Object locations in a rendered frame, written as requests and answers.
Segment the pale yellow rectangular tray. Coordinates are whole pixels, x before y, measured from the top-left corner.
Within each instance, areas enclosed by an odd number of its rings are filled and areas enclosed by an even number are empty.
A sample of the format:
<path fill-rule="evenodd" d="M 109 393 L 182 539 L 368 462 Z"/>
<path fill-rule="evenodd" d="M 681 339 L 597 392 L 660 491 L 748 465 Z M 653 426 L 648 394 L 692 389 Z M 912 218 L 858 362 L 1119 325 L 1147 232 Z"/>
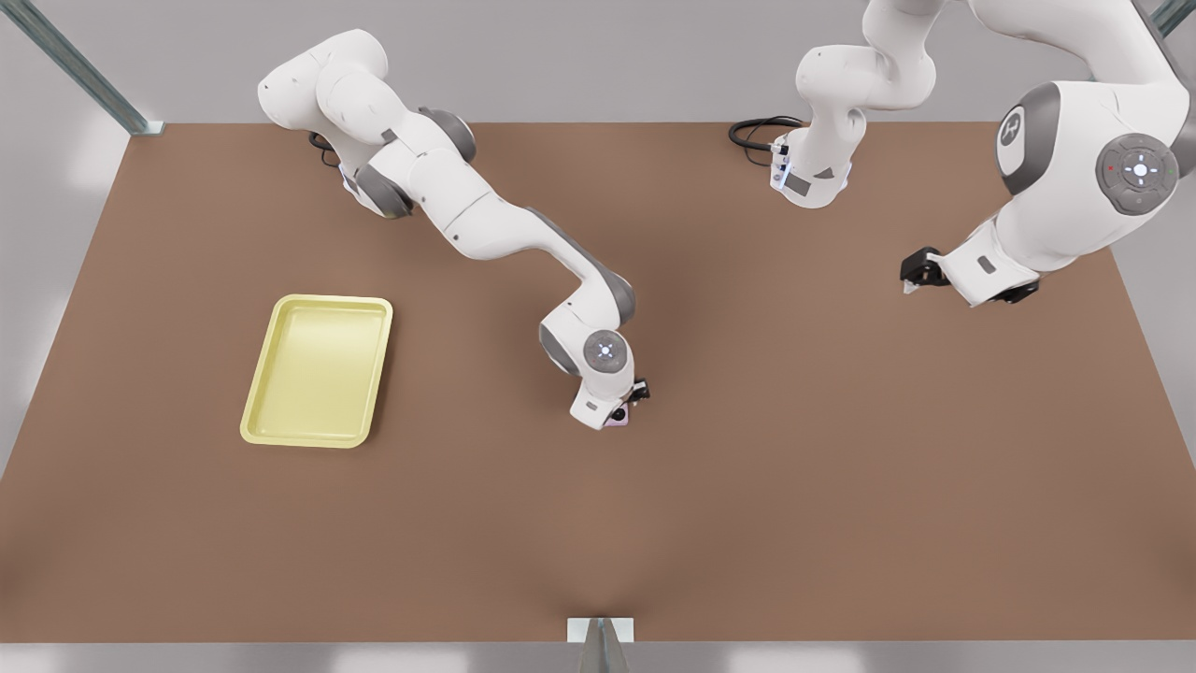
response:
<path fill-rule="evenodd" d="M 258 446 L 362 446 L 376 416 L 392 319 L 392 304 L 383 298 L 280 298 L 245 402 L 242 438 Z"/>

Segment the silver frame post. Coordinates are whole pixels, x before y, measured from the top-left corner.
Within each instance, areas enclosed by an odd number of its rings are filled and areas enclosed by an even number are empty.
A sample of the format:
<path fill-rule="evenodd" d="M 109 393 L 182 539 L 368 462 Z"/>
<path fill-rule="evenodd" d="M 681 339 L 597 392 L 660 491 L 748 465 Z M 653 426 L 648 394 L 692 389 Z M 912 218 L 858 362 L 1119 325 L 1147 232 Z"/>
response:
<path fill-rule="evenodd" d="M 579 673 L 631 673 L 622 647 L 634 642 L 631 617 L 570 617 L 565 640 L 582 644 Z"/>
<path fill-rule="evenodd" d="M 1182 22 L 1196 12 L 1196 0 L 1163 0 L 1155 10 L 1151 12 L 1151 22 L 1163 38 L 1172 33 Z"/>
<path fill-rule="evenodd" d="M 146 120 L 68 38 L 33 5 L 33 0 L 0 0 L 0 12 L 65 71 L 129 136 L 160 136 L 163 121 Z"/>

